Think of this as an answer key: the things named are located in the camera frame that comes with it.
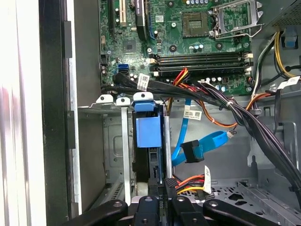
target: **mounting hole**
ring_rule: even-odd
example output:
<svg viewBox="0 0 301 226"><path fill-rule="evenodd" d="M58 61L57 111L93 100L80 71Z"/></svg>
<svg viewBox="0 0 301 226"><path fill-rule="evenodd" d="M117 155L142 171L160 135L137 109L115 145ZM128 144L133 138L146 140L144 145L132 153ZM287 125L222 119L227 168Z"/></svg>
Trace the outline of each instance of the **mounting hole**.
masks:
<svg viewBox="0 0 301 226"><path fill-rule="evenodd" d="M242 205L244 205L246 203L247 203L246 201L238 201L238 202L235 203L235 205L242 206Z"/></svg>
<svg viewBox="0 0 301 226"><path fill-rule="evenodd" d="M152 198L151 197L146 197L144 200L147 201L147 202L151 202Z"/></svg>
<svg viewBox="0 0 301 226"><path fill-rule="evenodd" d="M113 204L113 206L114 206L114 207L120 207L120 206L122 206L122 203L121 203L121 202L115 202L115 203Z"/></svg>

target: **barcode label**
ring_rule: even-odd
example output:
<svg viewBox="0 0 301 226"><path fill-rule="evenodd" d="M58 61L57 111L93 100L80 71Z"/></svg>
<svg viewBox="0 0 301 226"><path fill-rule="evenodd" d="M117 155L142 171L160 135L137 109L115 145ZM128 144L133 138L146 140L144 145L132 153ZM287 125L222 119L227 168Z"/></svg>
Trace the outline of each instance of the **barcode label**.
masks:
<svg viewBox="0 0 301 226"><path fill-rule="evenodd" d="M211 194L211 174L207 166L205 166L204 192Z"/></svg>
<svg viewBox="0 0 301 226"><path fill-rule="evenodd" d="M137 89L146 91L147 86L149 85L150 77L146 74L139 74L138 83L137 83Z"/></svg>
<svg viewBox="0 0 301 226"><path fill-rule="evenodd" d="M284 81L284 82L280 83L280 85L278 86L278 89L284 89L284 87L296 85L298 83L299 79L300 79L300 76L292 77L288 81Z"/></svg>
<svg viewBox="0 0 301 226"><path fill-rule="evenodd" d="M184 109L184 116L185 119L195 119L195 120L201 120L202 118L202 112L200 111L194 111L190 109Z"/></svg>

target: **cable bundle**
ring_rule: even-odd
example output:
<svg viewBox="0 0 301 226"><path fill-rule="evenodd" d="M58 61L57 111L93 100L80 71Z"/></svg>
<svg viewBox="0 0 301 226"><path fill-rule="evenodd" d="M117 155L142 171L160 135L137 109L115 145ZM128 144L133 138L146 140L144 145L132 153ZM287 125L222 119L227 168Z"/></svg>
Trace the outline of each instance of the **cable bundle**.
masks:
<svg viewBox="0 0 301 226"><path fill-rule="evenodd" d="M134 94L139 92L137 90L137 83L130 81L130 79L120 73L114 76L115 84L117 87L103 87L102 91L117 91L126 94ZM182 84L177 82L178 86L166 84L159 81L149 81L147 91L152 92L154 95L161 95L166 97L181 97L192 99L200 103L202 107L205 105L201 102L206 102L220 109L226 108L233 113L236 123L231 126L245 126L248 133L256 139L260 148L268 159L280 170L280 172L291 183L291 191L296 193L299 205L301 208L301 174L294 166L292 160L287 154L287 151L282 147L279 140L275 137L264 124L256 119L248 110L254 101L258 98L269 96L269 94L260 94L254 96L248 107L245 109L236 103L234 99L228 99L223 93L218 91L215 87L208 83L199 83L192 81L191 85Z"/></svg>

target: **blue plastic tab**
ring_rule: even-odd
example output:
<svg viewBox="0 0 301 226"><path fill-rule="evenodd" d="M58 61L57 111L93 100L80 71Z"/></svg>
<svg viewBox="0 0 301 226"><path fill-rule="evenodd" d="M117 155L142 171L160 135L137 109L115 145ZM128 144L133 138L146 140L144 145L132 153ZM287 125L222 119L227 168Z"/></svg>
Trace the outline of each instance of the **blue plastic tab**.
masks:
<svg viewBox="0 0 301 226"><path fill-rule="evenodd" d="M153 101L135 102L134 105L135 112L153 112L154 108L155 103Z"/></svg>
<svg viewBox="0 0 301 226"><path fill-rule="evenodd" d="M137 146L161 147L161 122L160 117L136 119Z"/></svg>
<svg viewBox="0 0 301 226"><path fill-rule="evenodd" d="M198 158L203 158L204 153L209 152L213 149L216 149L228 141L228 136L227 133L224 131L217 131L215 133L209 134L208 136L200 139L199 142L199 147L194 148L194 154ZM182 153L178 155L177 158L172 160L173 166L179 165L183 161L186 160L185 154Z"/></svg>

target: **yellow wire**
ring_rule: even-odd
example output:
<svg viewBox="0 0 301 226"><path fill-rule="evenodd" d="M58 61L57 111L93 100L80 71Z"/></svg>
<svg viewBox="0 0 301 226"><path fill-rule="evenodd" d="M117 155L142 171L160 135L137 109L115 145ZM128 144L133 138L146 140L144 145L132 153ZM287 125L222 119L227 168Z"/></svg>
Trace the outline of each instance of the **yellow wire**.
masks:
<svg viewBox="0 0 301 226"><path fill-rule="evenodd" d="M186 191L191 191L191 190L204 190L204 189L205 189L204 187L188 187L188 188L178 191L178 194L186 192Z"/></svg>
<svg viewBox="0 0 301 226"><path fill-rule="evenodd" d="M287 72L285 70L285 68L283 67L283 64L281 62L281 58L280 58L280 45L279 45L279 42L280 42L280 32L278 32L278 34L276 35L276 38L275 38L275 56L276 56L276 60L277 60L277 63L279 65L279 67L281 68L281 70L289 77L294 77L295 75L294 74L291 74L289 72Z"/></svg>

